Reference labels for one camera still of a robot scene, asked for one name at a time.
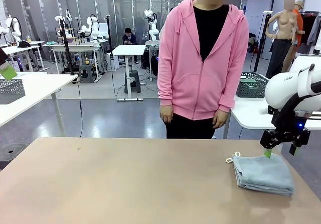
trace black shirt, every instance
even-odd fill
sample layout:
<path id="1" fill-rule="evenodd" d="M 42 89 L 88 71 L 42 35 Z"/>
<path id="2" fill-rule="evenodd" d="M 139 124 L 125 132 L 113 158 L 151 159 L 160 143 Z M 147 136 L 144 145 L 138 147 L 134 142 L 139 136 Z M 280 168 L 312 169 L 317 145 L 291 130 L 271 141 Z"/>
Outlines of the black shirt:
<path id="1" fill-rule="evenodd" d="M 204 61 L 211 53 L 223 29 L 229 5 L 222 5 L 215 10 L 201 10 L 194 7 L 197 30 L 200 39 L 200 53 Z"/>

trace gray towel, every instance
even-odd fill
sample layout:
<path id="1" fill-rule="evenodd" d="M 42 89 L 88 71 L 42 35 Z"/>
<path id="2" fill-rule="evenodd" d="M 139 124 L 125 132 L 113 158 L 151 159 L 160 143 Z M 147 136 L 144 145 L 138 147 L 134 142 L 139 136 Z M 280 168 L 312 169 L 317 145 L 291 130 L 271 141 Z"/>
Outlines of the gray towel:
<path id="1" fill-rule="evenodd" d="M 238 186 L 279 195 L 293 195 L 293 178 L 280 156 L 233 156 L 233 163 Z"/>

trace plastic basket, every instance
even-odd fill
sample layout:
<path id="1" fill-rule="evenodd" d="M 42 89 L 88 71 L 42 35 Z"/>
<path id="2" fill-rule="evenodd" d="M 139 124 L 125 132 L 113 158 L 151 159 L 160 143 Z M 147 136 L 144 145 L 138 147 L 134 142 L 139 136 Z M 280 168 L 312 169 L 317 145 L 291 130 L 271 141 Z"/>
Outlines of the plastic basket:
<path id="1" fill-rule="evenodd" d="M 0 79 L 0 104 L 9 104 L 25 96 L 25 89 L 21 79 Z"/>
<path id="2" fill-rule="evenodd" d="M 255 72 L 242 72 L 242 76 L 246 76 L 244 80 L 255 80 L 255 82 L 240 82 L 236 96 L 247 98 L 265 97 L 265 87 L 268 80 Z"/>

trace hand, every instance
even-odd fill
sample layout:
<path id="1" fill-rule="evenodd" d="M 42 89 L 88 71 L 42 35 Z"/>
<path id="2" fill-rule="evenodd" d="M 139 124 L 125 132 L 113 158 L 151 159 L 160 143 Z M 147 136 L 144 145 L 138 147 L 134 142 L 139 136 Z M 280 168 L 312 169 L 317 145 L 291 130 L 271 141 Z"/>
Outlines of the hand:
<path id="1" fill-rule="evenodd" d="M 276 39 L 276 35 L 275 34 L 268 34 L 267 37 L 269 37 L 271 39 Z"/>
<path id="2" fill-rule="evenodd" d="M 173 106 L 160 106 L 159 108 L 159 117 L 164 121 L 164 123 L 170 124 L 173 119 Z"/>
<path id="3" fill-rule="evenodd" d="M 214 115 L 213 128 L 218 129 L 218 128 L 222 127 L 226 123 L 228 115 L 229 115 L 229 113 L 218 109 Z"/>

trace gray floor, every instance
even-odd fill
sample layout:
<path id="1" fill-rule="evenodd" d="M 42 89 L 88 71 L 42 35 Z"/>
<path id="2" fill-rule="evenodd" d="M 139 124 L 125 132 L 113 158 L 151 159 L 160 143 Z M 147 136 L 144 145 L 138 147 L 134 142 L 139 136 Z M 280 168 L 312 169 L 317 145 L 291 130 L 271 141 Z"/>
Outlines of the gray floor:
<path id="1" fill-rule="evenodd" d="M 252 54 L 248 54 L 244 71 L 250 70 Z M 258 72 L 265 74 L 268 61 L 261 60 Z M 122 78 L 124 69 L 119 70 L 118 86 L 123 84 Z M 156 98 L 147 98 L 143 102 L 117 102 L 114 99 L 95 99 L 94 96 L 112 96 L 113 89 L 110 86 L 103 86 L 107 82 L 99 81 L 99 84 L 80 84 L 83 109 L 83 137 L 93 138 L 165 138 L 166 132 L 162 121 L 159 119 L 159 101 Z M 156 90 L 156 79 L 153 81 Z M 81 118 L 79 109 L 77 85 L 66 87 L 61 90 L 59 100 L 63 114 L 66 135 L 68 137 L 79 137 L 81 132 Z M 44 100 L 11 120 L 0 128 L 0 152 L 4 146 L 27 146 L 38 137 L 60 136 L 55 111 L 51 100 Z M 232 117 L 230 122 L 229 139 L 260 139 L 263 130 L 242 129 Z M 215 136 L 222 138 L 223 129 L 218 129 Z M 282 154 L 290 164 L 304 178 L 310 188 L 321 199 L 321 146 L 319 140 L 321 132 L 312 131 L 310 142 L 302 147 L 298 154 L 293 157 L 289 155 L 288 144 L 283 146 Z"/>

